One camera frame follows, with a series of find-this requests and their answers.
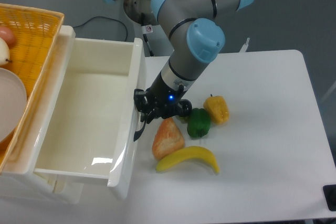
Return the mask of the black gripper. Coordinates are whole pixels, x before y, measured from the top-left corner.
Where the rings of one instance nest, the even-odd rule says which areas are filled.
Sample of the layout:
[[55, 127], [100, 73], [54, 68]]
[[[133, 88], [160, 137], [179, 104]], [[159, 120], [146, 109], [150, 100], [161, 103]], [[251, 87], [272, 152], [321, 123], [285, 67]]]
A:
[[159, 73], [148, 89], [134, 90], [134, 104], [141, 114], [141, 122], [150, 124], [154, 119], [168, 119], [183, 112], [191, 112], [191, 102], [182, 99], [185, 93], [181, 82], [175, 90], [164, 82]]

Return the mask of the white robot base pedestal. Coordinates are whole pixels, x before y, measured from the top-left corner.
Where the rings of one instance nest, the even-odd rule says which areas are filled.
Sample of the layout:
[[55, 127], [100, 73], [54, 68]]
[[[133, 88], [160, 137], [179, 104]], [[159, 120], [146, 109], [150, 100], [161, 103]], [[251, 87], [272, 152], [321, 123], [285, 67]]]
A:
[[170, 56], [174, 51], [151, 10], [151, 0], [124, 0], [123, 8], [132, 22], [134, 36], [144, 43], [145, 56]]

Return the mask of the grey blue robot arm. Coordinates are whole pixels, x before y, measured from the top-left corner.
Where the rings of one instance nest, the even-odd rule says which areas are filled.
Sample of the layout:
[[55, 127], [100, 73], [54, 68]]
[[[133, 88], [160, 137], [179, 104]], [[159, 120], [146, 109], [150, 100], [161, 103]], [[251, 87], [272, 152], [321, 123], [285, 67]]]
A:
[[144, 123], [190, 114], [191, 103], [183, 99], [183, 95], [225, 43], [224, 33], [215, 24], [215, 18], [236, 12], [254, 0], [149, 1], [151, 14], [174, 50], [152, 85], [134, 93], [134, 103]]

